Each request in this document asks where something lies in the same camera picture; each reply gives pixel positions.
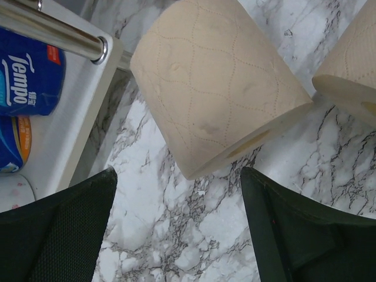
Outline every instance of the white marble tabletop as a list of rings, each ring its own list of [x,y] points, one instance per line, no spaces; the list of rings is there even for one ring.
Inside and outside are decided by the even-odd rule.
[[[92,22],[133,52],[172,2],[99,0]],[[311,84],[365,0],[240,2],[314,98],[314,110],[231,166],[187,181],[131,79],[117,109],[108,109],[116,114],[92,169],[111,165],[119,175],[95,282],[259,281],[239,182],[244,166],[338,209],[376,213],[376,130]]]

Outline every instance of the quilted paper texture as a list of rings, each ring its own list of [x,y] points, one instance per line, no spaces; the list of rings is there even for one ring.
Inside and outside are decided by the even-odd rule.
[[[181,0],[131,70],[185,176],[311,99],[237,0]]]
[[[333,75],[376,88],[376,1],[368,0],[315,76]]]

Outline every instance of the red label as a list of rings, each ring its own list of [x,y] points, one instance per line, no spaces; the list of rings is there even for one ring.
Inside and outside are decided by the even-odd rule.
[[[58,65],[61,65],[58,48],[51,46],[51,45],[47,45],[47,55],[48,55],[48,59],[51,62],[57,63]]]

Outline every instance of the shelf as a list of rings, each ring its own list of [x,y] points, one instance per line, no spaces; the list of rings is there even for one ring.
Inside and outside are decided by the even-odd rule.
[[[51,0],[43,0],[42,12],[87,33],[102,36],[109,53],[104,62],[66,52],[66,75],[61,99],[50,116],[32,116],[32,147],[19,172],[33,188],[36,200],[69,186],[82,150],[123,53],[120,40]]]

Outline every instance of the blue package with orange label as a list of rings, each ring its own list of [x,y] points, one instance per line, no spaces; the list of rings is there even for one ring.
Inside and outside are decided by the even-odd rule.
[[[0,173],[17,172],[31,148],[31,125],[27,117],[0,116]]]
[[[0,28],[0,115],[49,115],[64,75],[62,50]]]

